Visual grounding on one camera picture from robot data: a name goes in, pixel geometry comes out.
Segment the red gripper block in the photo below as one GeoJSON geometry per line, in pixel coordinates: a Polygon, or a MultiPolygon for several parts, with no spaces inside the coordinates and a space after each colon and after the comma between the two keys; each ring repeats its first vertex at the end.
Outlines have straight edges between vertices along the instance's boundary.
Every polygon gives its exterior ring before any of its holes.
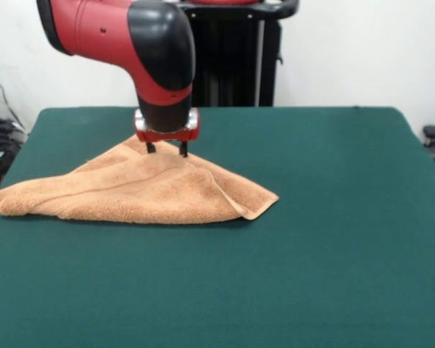
{"type": "Polygon", "coordinates": [[[134,128],[136,135],[141,142],[146,142],[148,153],[155,153],[156,146],[152,142],[174,140],[181,141],[179,146],[179,155],[188,156],[188,142],[194,141],[199,136],[199,109],[191,108],[186,125],[175,133],[159,133],[150,129],[146,125],[146,120],[141,114],[140,109],[136,109],[133,114],[134,128]]]}

